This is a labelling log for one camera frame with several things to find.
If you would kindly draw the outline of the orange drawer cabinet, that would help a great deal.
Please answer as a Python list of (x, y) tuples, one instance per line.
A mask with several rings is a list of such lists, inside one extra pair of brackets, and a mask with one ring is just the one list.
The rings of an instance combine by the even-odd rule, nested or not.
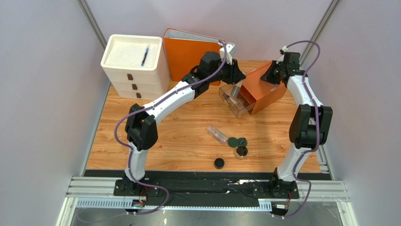
[(246, 73), (237, 99), (250, 115), (265, 109), (281, 99), (287, 91), (284, 84), (271, 84), (261, 79), (271, 66), (271, 61)]

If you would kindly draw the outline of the clear drawer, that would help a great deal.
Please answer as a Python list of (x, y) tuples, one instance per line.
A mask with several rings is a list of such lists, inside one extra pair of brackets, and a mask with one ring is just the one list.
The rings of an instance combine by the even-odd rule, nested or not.
[(252, 97), (252, 95), (245, 89), (244, 86), (241, 87), (240, 92), (237, 96), (242, 103), (241, 107), (236, 106), (228, 106), (225, 102), (225, 97), (231, 95), (233, 85), (226, 84), (219, 88), (219, 96), (223, 100), (224, 104), (232, 111), (232, 113), (236, 117), (240, 117), (243, 114), (251, 114), (255, 105), (256, 100)]

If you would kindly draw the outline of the clear tube bottle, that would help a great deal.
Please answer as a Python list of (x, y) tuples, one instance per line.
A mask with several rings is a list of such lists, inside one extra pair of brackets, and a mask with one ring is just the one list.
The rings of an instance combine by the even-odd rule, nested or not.
[(225, 144), (228, 140), (228, 137), (223, 134), (221, 131), (219, 131), (217, 128), (212, 127), (212, 126), (207, 126), (206, 131), (210, 136), (212, 136), (216, 141), (218, 141), (221, 144)]

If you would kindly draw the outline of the gold cream jar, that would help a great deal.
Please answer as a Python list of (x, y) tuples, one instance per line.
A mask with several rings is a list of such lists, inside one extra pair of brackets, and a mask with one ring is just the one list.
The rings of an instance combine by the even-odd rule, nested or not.
[(240, 145), (236, 148), (234, 155), (237, 159), (245, 159), (248, 155), (248, 149), (246, 146)]

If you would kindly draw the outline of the black round jar lid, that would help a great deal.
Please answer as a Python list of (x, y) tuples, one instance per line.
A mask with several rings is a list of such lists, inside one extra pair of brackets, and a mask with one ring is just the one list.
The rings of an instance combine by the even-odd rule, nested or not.
[(216, 158), (214, 160), (214, 167), (218, 170), (222, 169), (225, 165), (225, 161), (222, 158)]

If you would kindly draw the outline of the pink foundation bottle grey cap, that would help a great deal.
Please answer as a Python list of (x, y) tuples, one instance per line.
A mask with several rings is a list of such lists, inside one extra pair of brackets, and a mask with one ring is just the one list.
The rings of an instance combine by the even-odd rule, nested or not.
[(233, 85), (233, 88), (231, 91), (231, 97), (236, 98), (238, 96), (243, 82), (244, 82), (244, 80), (241, 80)]

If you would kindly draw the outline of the beige foundation bottle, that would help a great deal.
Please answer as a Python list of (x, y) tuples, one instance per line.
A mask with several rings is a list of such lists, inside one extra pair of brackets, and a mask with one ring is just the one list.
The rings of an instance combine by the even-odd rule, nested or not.
[(225, 102), (227, 103), (228, 106), (230, 106), (230, 105), (236, 106), (236, 107), (242, 106), (241, 101), (239, 99), (237, 99), (236, 97), (232, 97), (232, 96), (226, 96)]

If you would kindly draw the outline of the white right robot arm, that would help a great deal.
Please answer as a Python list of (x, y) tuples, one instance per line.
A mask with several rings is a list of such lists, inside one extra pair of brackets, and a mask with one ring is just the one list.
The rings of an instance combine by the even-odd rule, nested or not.
[(325, 144), (333, 110), (325, 106), (314, 94), (307, 72), (300, 69), (300, 53), (281, 51), (281, 57), (273, 60), (261, 76), (262, 81), (283, 84), (292, 94), (297, 111), (289, 128), (289, 151), (269, 181), (269, 195), (288, 197), (296, 188), (297, 175), (306, 158)]

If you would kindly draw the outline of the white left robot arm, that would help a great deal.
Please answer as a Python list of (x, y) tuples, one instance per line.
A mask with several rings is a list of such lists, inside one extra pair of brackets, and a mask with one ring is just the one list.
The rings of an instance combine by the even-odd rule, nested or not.
[(117, 124), (126, 123), (127, 143), (119, 138), (117, 142), (129, 148), (128, 166), (122, 179), (117, 180), (113, 194), (115, 196), (138, 196), (145, 191), (145, 163), (147, 154), (158, 140), (159, 123), (181, 105), (188, 103), (206, 92), (210, 84), (222, 81), (226, 84), (238, 84), (246, 78), (233, 58), (233, 50), (220, 49), (220, 52), (206, 52), (200, 63), (194, 66), (181, 81), (160, 98), (140, 106), (134, 104), (129, 114)]

